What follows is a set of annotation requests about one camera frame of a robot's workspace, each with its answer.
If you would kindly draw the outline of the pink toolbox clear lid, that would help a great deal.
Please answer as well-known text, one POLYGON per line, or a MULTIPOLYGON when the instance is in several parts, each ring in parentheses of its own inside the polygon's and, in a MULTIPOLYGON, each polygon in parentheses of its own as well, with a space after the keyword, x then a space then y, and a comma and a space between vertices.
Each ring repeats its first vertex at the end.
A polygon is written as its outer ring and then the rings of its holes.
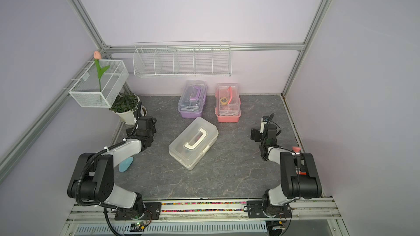
POLYGON ((241 100, 238 85, 220 83, 217 85, 215 114, 220 123, 238 123, 241 117, 241 100))

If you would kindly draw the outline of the white toolbox clear lid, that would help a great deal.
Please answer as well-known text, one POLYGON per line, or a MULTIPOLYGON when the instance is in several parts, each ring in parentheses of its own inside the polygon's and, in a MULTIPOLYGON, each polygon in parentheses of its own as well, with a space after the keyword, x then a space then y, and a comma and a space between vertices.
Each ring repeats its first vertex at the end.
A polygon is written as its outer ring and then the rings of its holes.
POLYGON ((192 170, 217 141, 217 127, 196 118, 170 145, 169 154, 187 170, 192 170))

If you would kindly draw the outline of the purple toolbox clear lid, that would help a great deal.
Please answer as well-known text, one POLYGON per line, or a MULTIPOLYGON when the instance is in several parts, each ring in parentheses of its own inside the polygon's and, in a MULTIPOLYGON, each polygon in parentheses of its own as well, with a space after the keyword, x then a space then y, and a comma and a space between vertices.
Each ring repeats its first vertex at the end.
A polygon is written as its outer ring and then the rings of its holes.
POLYGON ((182 118, 202 117, 206 103, 207 83, 203 80, 188 80, 178 102, 178 112, 182 118))

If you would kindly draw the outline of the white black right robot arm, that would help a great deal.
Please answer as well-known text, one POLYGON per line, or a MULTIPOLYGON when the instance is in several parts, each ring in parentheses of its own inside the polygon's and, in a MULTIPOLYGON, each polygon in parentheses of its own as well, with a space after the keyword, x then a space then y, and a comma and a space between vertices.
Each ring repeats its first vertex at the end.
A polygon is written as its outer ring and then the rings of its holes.
POLYGON ((312 154, 302 152, 300 147, 286 149, 277 144, 280 126, 273 122, 274 115, 261 117, 259 128, 251 129, 251 140, 259 143, 263 161, 280 166, 280 184, 267 190, 262 197, 263 212, 271 215, 289 207, 291 202, 310 200, 322 196, 322 185, 312 154))

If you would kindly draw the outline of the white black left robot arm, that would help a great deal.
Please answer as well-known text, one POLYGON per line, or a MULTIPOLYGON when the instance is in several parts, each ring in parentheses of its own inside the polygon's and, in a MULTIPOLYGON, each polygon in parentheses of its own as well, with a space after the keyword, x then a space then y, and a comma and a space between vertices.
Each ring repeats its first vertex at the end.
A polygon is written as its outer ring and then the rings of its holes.
POLYGON ((67 195, 80 206, 100 206, 128 212, 130 219, 144 216, 147 209, 140 193, 128 191, 114 182, 114 168, 152 146, 157 119, 142 115, 142 102, 133 113, 136 123, 122 142, 97 153, 81 154, 67 188, 67 195))

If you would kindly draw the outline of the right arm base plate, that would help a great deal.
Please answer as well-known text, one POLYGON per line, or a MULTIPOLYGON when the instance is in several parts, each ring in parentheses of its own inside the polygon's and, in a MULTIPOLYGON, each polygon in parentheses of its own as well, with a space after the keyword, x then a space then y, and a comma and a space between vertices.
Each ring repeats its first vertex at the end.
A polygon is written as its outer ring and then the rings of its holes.
POLYGON ((289 205, 274 206, 270 203, 264 202, 263 200, 247 201, 243 210, 248 214, 248 217, 252 219, 288 219, 292 217, 292 208, 289 205))

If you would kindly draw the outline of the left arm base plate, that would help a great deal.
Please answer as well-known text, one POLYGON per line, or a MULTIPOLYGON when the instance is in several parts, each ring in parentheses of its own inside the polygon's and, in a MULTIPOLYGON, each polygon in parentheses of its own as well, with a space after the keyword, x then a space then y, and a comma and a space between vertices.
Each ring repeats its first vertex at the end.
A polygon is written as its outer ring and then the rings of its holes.
POLYGON ((117 221, 158 220, 161 208, 161 202, 143 202, 140 210, 118 209, 114 219, 117 221))

